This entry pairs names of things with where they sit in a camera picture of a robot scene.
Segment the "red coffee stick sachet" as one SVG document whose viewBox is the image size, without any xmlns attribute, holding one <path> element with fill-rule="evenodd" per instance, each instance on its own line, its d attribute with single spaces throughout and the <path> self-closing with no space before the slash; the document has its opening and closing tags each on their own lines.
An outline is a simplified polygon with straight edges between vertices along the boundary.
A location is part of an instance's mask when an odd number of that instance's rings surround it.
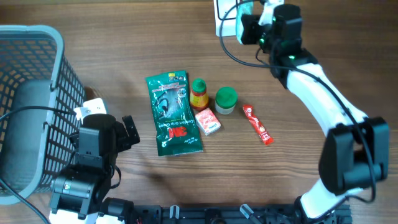
<svg viewBox="0 0 398 224">
<path fill-rule="evenodd" d="M 244 114 L 246 115 L 248 121 L 251 123 L 252 127 L 256 131 L 257 135 L 260 137 L 261 141 L 265 145 L 272 144 L 274 142 L 273 138 L 268 133 L 265 126 L 261 123 L 261 121 L 253 113 L 252 105 L 243 105 L 243 111 L 244 111 Z"/>
</svg>

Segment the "mint wet wipes pack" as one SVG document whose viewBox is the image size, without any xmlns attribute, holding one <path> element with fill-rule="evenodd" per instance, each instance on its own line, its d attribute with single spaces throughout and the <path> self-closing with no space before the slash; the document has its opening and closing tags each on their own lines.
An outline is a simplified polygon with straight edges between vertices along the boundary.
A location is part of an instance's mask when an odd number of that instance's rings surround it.
<svg viewBox="0 0 398 224">
<path fill-rule="evenodd" d="M 237 15 L 236 15 L 236 37 L 240 44 L 244 44 L 243 35 L 244 35 L 244 24 L 243 17 L 251 16 L 253 11 L 254 3 L 252 1 L 242 1 L 240 5 L 237 6 Z"/>
</svg>

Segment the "green lid glass jar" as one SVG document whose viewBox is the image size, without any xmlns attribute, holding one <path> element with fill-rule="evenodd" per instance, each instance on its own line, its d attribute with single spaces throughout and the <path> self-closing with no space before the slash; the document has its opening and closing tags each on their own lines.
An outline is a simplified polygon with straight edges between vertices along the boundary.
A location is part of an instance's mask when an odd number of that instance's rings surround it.
<svg viewBox="0 0 398 224">
<path fill-rule="evenodd" d="M 234 88 L 229 86 L 220 88 L 215 97 L 215 108 L 220 114 L 230 114 L 233 112 L 238 100 L 238 94 Z"/>
</svg>

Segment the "green 3M gloves packet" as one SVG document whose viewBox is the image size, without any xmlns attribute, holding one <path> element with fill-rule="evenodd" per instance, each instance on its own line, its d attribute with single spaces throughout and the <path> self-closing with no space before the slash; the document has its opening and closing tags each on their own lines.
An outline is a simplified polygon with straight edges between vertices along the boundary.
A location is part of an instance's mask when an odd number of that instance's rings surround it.
<svg viewBox="0 0 398 224">
<path fill-rule="evenodd" d="M 185 70 L 146 78 L 159 156 L 202 152 L 200 131 L 189 102 Z"/>
</svg>

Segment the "small red tissue box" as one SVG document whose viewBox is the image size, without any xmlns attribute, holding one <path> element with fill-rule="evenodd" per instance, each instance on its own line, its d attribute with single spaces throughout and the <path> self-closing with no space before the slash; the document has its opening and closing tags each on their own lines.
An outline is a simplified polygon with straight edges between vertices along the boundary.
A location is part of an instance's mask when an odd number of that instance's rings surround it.
<svg viewBox="0 0 398 224">
<path fill-rule="evenodd" d="M 197 113 L 195 115 L 195 119 L 197 121 L 197 125 L 206 136 L 216 132 L 221 127 L 221 123 L 210 108 Z"/>
</svg>

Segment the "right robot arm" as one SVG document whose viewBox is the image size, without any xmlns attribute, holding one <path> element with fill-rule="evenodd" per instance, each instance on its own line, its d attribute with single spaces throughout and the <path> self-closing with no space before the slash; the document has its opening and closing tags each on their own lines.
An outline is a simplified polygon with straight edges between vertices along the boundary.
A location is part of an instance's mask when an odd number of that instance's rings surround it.
<svg viewBox="0 0 398 224">
<path fill-rule="evenodd" d="M 282 1 L 238 6 L 236 35 L 243 45 L 258 45 L 269 56 L 268 68 L 282 86 L 298 97 L 320 125 L 326 139 L 318 163 L 319 180 L 295 202 L 297 223 L 324 222 L 345 201 L 359 199 L 387 179 L 389 127 L 352 105 L 329 81 L 318 60 L 302 45 L 300 8 Z"/>
</svg>

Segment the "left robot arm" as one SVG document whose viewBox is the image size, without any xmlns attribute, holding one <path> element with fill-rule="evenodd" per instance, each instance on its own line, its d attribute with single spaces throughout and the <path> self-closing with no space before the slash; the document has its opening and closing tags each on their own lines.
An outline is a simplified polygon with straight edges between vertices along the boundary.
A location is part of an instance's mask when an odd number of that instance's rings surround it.
<svg viewBox="0 0 398 224">
<path fill-rule="evenodd" d="M 72 162 L 51 183 L 50 223 L 95 223 L 101 204 L 111 189 L 113 175 L 120 169 L 120 152 L 140 143 L 131 116 L 122 122 L 110 114 L 91 114 L 83 118 L 70 140 L 75 147 Z"/>
</svg>

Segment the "yellow red sauce bottle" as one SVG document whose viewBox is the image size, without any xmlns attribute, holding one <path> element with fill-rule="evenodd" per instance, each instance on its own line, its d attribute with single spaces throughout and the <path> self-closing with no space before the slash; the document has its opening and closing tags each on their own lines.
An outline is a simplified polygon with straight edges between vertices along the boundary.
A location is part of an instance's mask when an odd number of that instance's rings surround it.
<svg viewBox="0 0 398 224">
<path fill-rule="evenodd" d="M 190 104 L 197 111 L 202 111 L 209 105 L 206 83 L 201 78 L 195 79 L 191 85 Z"/>
</svg>

